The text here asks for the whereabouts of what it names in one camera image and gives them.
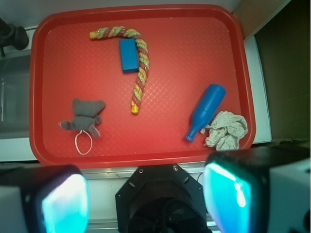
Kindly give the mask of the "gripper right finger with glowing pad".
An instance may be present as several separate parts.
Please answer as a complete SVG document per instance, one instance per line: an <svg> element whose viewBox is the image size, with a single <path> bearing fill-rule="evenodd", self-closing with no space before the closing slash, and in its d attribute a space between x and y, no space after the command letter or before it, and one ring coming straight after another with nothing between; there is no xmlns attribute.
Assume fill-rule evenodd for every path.
<svg viewBox="0 0 311 233"><path fill-rule="evenodd" d="M206 208L223 233L308 233L311 151L265 146L218 151L203 172Z"/></svg>

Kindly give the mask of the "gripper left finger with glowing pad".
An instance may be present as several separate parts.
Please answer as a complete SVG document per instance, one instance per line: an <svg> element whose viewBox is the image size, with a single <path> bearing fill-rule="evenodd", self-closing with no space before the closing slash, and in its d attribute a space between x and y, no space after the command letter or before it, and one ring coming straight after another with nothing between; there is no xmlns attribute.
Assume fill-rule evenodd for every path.
<svg viewBox="0 0 311 233"><path fill-rule="evenodd" d="M0 170L2 233L84 233L89 187L73 165Z"/></svg>

